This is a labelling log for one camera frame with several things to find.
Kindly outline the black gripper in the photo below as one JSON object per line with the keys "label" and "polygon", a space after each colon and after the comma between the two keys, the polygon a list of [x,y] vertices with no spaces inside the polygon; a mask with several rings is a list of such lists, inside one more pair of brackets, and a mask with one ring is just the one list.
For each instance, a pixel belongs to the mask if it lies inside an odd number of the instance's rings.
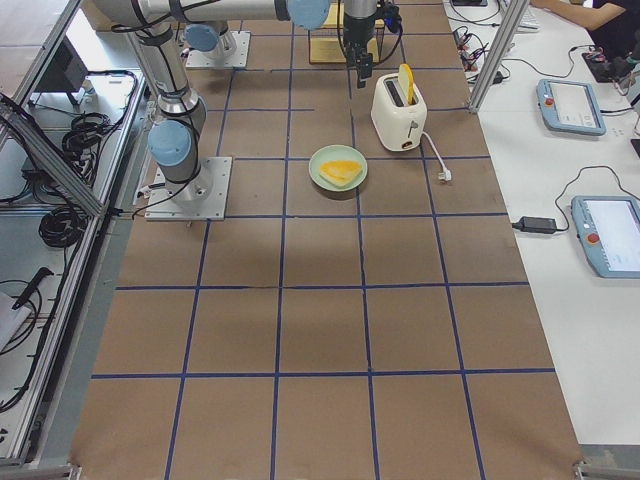
{"label": "black gripper", "polygon": [[344,53],[348,63],[355,63],[358,89],[364,88],[372,75],[372,54],[367,45],[374,35],[376,14],[376,0],[344,1]]}

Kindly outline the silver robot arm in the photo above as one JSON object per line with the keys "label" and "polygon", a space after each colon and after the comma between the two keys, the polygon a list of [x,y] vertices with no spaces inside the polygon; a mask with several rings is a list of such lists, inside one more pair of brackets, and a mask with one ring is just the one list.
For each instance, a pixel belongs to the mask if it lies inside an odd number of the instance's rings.
{"label": "silver robot arm", "polygon": [[191,86],[174,38],[173,24],[201,52],[225,58],[235,51],[226,28],[231,20],[289,21],[307,31],[329,15],[327,1],[99,1],[97,9],[115,33],[129,36],[146,80],[154,86],[157,112],[148,150],[165,180],[167,195],[149,205],[164,220],[220,218],[224,214],[231,160],[202,158],[199,142],[207,113]]}
{"label": "silver robot arm", "polygon": [[213,60],[226,59],[237,50],[226,21],[187,24],[184,37],[193,50]]}

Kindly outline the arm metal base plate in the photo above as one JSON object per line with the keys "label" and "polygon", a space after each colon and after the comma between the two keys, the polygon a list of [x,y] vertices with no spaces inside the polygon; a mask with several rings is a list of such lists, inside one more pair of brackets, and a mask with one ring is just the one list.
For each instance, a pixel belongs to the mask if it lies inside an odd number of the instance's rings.
{"label": "arm metal base plate", "polygon": [[143,211],[149,221],[221,221],[232,170],[231,157],[206,157],[200,160],[200,173],[175,197],[180,186],[172,183],[150,193],[151,206]]}
{"label": "arm metal base plate", "polygon": [[185,38],[190,47],[187,69],[243,69],[247,65],[249,31],[227,30],[219,35],[215,30],[193,27]]}

